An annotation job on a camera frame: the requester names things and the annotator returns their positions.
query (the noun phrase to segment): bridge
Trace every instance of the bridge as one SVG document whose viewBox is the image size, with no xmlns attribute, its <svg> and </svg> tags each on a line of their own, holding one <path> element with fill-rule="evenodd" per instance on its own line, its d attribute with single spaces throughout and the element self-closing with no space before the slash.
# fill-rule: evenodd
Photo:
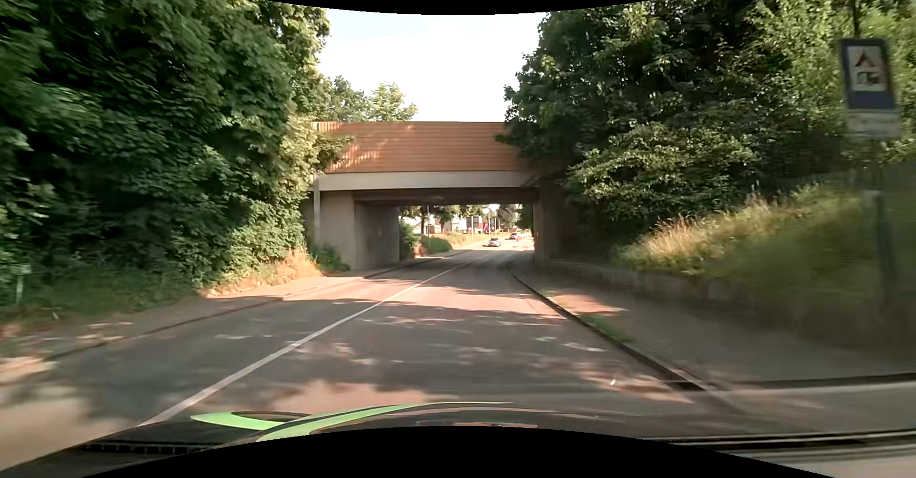
<svg viewBox="0 0 916 478">
<path fill-rule="evenodd" d="M 303 213 L 312 239 L 353 269 L 398 260 L 397 207 L 532 204 L 535 257 L 559 249 L 574 224 L 562 194 L 536 185 L 538 171 L 495 137 L 503 122 L 316 122 L 352 137 L 339 163 L 318 177 Z"/>
</svg>

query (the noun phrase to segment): sky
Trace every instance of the sky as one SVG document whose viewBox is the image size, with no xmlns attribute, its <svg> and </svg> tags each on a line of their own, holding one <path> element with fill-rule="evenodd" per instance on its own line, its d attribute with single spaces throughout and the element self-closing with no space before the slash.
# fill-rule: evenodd
<svg viewBox="0 0 916 478">
<path fill-rule="evenodd" d="M 414 121 L 503 121 L 505 86 L 538 46 L 544 13 L 406 15 L 327 10 L 331 36 L 318 68 L 369 92 L 396 83 Z"/>
</svg>

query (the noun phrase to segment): blue sign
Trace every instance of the blue sign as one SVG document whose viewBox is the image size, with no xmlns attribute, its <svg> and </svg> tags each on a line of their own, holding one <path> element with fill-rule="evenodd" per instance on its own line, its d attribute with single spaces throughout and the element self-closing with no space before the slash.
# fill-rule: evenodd
<svg viewBox="0 0 916 478">
<path fill-rule="evenodd" d="M 843 97 L 849 132 L 863 138 L 900 138 L 897 101 L 885 40 L 840 40 Z"/>
</svg>

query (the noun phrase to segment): road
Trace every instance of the road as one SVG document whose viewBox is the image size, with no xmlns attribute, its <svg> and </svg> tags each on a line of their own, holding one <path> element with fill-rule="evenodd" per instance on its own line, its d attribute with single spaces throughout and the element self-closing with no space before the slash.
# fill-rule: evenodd
<svg viewBox="0 0 916 478">
<path fill-rule="evenodd" d="M 683 411 L 689 401 L 506 271 L 531 255 L 530 239 L 458 251 L 5 378 L 0 468 L 200 412 L 430 400 L 600 410 L 610 397 L 635 414 Z"/>
</svg>

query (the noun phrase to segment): curb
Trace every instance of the curb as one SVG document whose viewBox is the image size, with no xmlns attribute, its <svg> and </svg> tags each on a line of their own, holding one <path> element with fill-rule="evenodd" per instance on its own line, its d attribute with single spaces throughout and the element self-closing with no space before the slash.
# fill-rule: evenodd
<svg viewBox="0 0 916 478">
<path fill-rule="evenodd" d="M 510 275 L 513 278 L 515 278 L 516 281 L 518 281 L 525 288 L 528 288 L 535 296 L 539 297 L 540 300 L 542 300 L 549 307 L 553 308 L 557 313 L 566 317 L 569 320 L 572 320 L 573 322 L 580 324 L 581 326 L 586 327 L 587 329 L 589 329 L 591 332 L 593 332 L 597 336 L 601 337 L 605 341 L 616 346 L 618 349 L 622 350 L 624 353 L 632 356 L 635 360 L 637 360 L 641 364 L 646 365 L 650 370 L 655 371 L 656 373 L 659 374 L 659 377 L 662 379 L 663 383 L 674 386 L 674 387 L 681 388 L 681 390 L 688 392 L 688 393 L 689 392 L 704 392 L 706 394 L 702 395 L 700 398 L 712 406 L 723 408 L 726 411 L 736 413 L 739 415 L 745 415 L 747 413 L 743 408 L 735 405 L 727 397 L 722 396 L 722 393 L 727 393 L 728 390 L 723 389 L 717 386 L 716 384 L 711 384 L 697 376 L 693 376 L 683 371 L 678 371 L 674 369 L 671 365 L 666 364 L 663 361 L 663 359 L 657 356 L 654 356 L 654 355 L 650 355 L 646 351 L 638 348 L 637 346 L 631 343 L 624 343 L 623 341 L 620 341 L 608 335 L 607 333 L 602 332 L 601 330 L 592 326 L 591 324 L 588 324 L 584 320 L 579 319 L 579 316 L 575 315 L 573 312 L 567 310 L 566 308 L 561 307 L 559 304 L 554 302 L 552 299 L 550 299 L 549 297 L 545 296 L 540 291 L 538 291 L 538 289 L 536 289 L 535 287 L 525 283 L 514 272 L 512 272 L 511 266 L 508 267 L 507 270 L 509 271 Z"/>
<path fill-rule="evenodd" d="M 509 269 L 509 271 L 510 271 L 510 275 L 513 278 L 515 278 L 516 281 L 521 283 L 521 285 L 523 285 L 525 288 L 528 288 L 535 296 L 539 297 L 541 301 L 544 301 L 545 303 L 547 303 L 548 306 L 556 310 L 559 314 L 563 315 L 564 317 L 566 317 L 569 320 L 575 321 L 576 323 L 580 324 L 581 326 L 588 328 L 590 332 L 595 333 L 602 339 L 617 346 L 617 348 L 623 350 L 625 353 L 634 357 L 641 364 L 647 365 L 647 367 L 649 367 L 651 370 L 658 373 L 659 377 L 662 378 L 662 380 L 666 384 L 673 384 L 675 386 L 681 387 L 681 389 L 688 390 L 688 391 L 710 392 L 711 390 L 715 390 L 715 391 L 721 390 L 720 387 L 716 386 L 715 384 L 711 384 L 696 375 L 676 370 L 672 365 L 665 363 L 663 359 L 657 356 L 654 356 L 654 355 L 650 355 L 648 352 L 646 352 L 643 349 L 640 349 L 639 347 L 637 347 L 636 345 L 632 343 L 625 343 L 621 341 L 620 339 L 617 339 L 605 332 L 602 332 L 598 328 L 580 319 L 579 316 L 574 314 L 572 311 L 560 306 L 557 302 L 553 301 L 549 297 L 542 294 L 541 291 L 539 291 L 534 286 L 531 286 L 528 283 L 526 283 L 524 280 L 518 277 L 512 271 L 511 268 Z"/>
<path fill-rule="evenodd" d="M 324 290 L 324 289 L 326 289 L 326 288 L 332 288 L 332 287 L 335 287 L 335 286 L 346 285 L 346 284 L 348 284 L 348 283 L 353 283 L 354 281 L 358 281 L 358 280 L 360 280 L 360 279 L 366 279 L 366 278 L 369 278 L 369 277 L 375 277 L 375 276 L 378 276 L 378 275 L 380 275 L 380 274 L 390 273 L 390 272 L 394 272 L 394 271 L 397 271 L 397 270 L 400 270 L 400 269 L 406 269 L 406 268 L 408 268 L 408 267 L 415 267 L 415 266 L 417 266 L 417 265 L 421 265 L 421 264 L 423 264 L 423 263 L 428 263 L 428 262 L 430 262 L 430 261 L 441 260 L 442 258 L 445 258 L 445 257 L 438 257 L 438 258 L 436 258 L 436 257 L 431 257 L 431 258 L 430 258 L 430 257 L 427 257 L 427 258 L 423 258 L 423 259 L 418 259 L 418 261 L 411 261 L 411 262 L 409 262 L 409 263 L 399 264 L 399 265 L 397 265 L 397 266 L 390 267 L 390 268 L 387 268 L 387 269 L 383 269 L 383 270 L 381 270 L 381 271 L 377 271 L 377 272 L 374 272 L 374 273 L 366 274 L 366 275 L 363 275 L 363 276 L 354 276 L 353 279 L 350 279 L 350 280 L 347 280 L 347 281 L 343 281 L 343 282 L 340 282 L 340 283 L 332 283 L 332 284 L 330 284 L 330 285 L 315 286 L 315 287 L 313 287 L 313 288 L 307 288 L 307 289 L 305 289 L 305 290 L 300 290 L 300 291 L 298 291 L 298 292 L 290 292 L 290 294 L 287 294 L 287 295 L 285 295 L 285 296 L 270 297 L 269 299 L 265 299 L 265 300 L 263 300 L 263 301 L 259 301 L 259 302 L 257 302 L 257 303 L 251 304 L 251 305 L 246 305 L 245 307 L 239 307 L 239 308 L 230 309 L 230 310 L 217 311 L 217 312 L 213 312 L 213 313 L 211 313 L 211 314 L 207 314 L 207 315 L 204 315 L 204 316 L 201 316 L 201 317 L 196 317 L 196 318 L 194 318 L 194 319 L 180 320 L 180 321 L 178 321 L 178 322 L 174 322 L 174 323 L 168 324 L 168 325 L 166 325 L 166 326 L 159 326 L 159 327 L 154 328 L 154 329 L 152 329 L 152 330 L 149 330 L 149 331 L 147 331 L 147 332 L 138 333 L 138 334 L 132 335 L 132 336 L 130 336 L 130 337 L 123 337 L 123 338 L 115 339 L 115 340 L 111 340 L 111 341 L 100 341 L 100 342 L 97 342 L 97 343 L 88 343 L 88 344 L 85 344 L 85 345 L 72 347 L 72 348 L 69 348 L 69 349 L 66 349 L 66 350 L 60 350 L 60 351 L 57 351 L 57 352 L 54 352 L 54 353 L 50 353 L 50 354 L 46 354 L 46 355 L 41 355 L 40 358 L 43 359 L 43 360 L 45 360 L 45 361 L 48 361 L 48 362 L 53 362 L 53 361 L 59 360 L 59 359 L 61 359 L 61 358 L 63 358 L 63 357 L 70 356 L 70 355 L 72 355 L 72 354 L 74 354 L 74 353 L 79 353 L 79 352 L 82 352 L 82 351 L 87 351 L 87 350 L 90 350 L 90 349 L 95 349 L 95 348 L 99 348 L 99 347 L 102 347 L 102 346 L 106 346 L 106 345 L 110 345 L 110 344 L 115 344 L 115 343 L 123 343 L 123 342 L 126 342 L 126 341 L 135 341 L 135 340 L 137 340 L 137 339 L 142 339 L 143 337 L 145 337 L 145 336 L 147 336 L 147 335 L 152 335 L 153 333 L 163 332 L 163 331 L 165 331 L 165 330 L 170 330 L 170 329 L 172 329 L 172 328 L 177 328 L 178 326 L 184 326 L 185 324 L 190 324 L 190 323 L 192 323 L 192 322 L 197 322 L 197 321 L 199 321 L 199 320 L 209 320 L 209 319 L 213 319 L 213 318 L 220 317 L 220 316 L 223 316 L 223 315 L 228 315 L 228 314 L 235 313 L 235 312 L 238 312 L 238 311 L 246 310 L 246 309 L 249 309 L 249 308 L 263 307 L 263 306 L 266 306 L 266 305 L 268 305 L 268 304 L 270 304 L 270 303 L 276 303 L 276 302 L 278 302 L 278 301 L 282 301 L 282 300 L 285 299 L 286 297 L 295 296 L 295 295 L 297 295 L 297 294 L 304 294 L 304 293 L 306 293 L 306 292 L 314 292 L 314 291 L 316 291 L 316 290 Z M 7 372 L 7 371 L 11 371 L 11 370 L 17 369 L 17 368 L 19 368 L 19 367 L 25 367 L 25 366 L 30 365 L 30 364 L 31 364 L 31 362 L 23 362 L 23 363 L 21 363 L 21 364 L 9 365 L 9 366 L 7 366 L 7 367 L 0 367 L 0 374 L 1 374 L 1 373 L 5 373 L 5 372 Z"/>
</svg>

